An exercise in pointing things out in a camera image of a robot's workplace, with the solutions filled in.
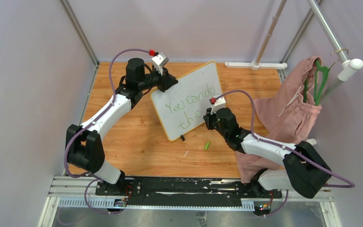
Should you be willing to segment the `green marker cap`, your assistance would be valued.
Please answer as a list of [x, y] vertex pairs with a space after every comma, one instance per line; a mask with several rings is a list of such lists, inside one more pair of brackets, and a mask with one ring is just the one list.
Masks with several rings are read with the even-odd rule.
[[205, 146], [204, 146], [204, 150], [207, 150], [207, 149], [209, 148], [209, 146], [210, 146], [210, 142], [207, 142], [207, 143], [205, 144]]

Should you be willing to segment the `yellow framed whiteboard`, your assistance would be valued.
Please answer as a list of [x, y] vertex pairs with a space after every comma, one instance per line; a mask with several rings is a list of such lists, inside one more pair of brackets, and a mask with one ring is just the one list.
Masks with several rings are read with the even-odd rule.
[[178, 83], [165, 92], [155, 89], [151, 101], [169, 141], [204, 123], [210, 99], [222, 94], [217, 65], [211, 61], [177, 78]]

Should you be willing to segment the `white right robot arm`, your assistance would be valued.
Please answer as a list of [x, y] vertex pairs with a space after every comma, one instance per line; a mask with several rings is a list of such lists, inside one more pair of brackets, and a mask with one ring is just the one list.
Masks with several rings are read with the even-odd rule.
[[264, 197], [269, 191], [294, 190], [301, 196], [312, 199], [331, 178], [322, 171], [329, 170], [316, 149], [310, 143], [280, 143], [268, 140], [239, 126], [235, 115], [227, 107], [206, 110], [203, 116], [208, 130], [216, 130], [232, 150], [242, 154], [253, 154], [269, 159], [283, 169], [260, 168], [249, 185], [253, 195]]

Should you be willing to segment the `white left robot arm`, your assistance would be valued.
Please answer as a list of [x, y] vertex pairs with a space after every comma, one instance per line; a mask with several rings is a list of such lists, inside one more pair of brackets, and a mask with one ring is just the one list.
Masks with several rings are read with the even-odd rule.
[[125, 192], [125, 173], [105, 159], [103, 139], [116, 122], [131, 111], [143, 95], [156, 87], [165, 92], [178, 83], [165, 67], [168, 58], [162, 53], [152, 57], [149, 67], [141, 58], [132, 58], [126, 65], [126, 74], [109, 101], [81, 125], [70, 125], [66, 131], [64, 165], [85, 170], [87, 175], [107, 184], [114, 195]]

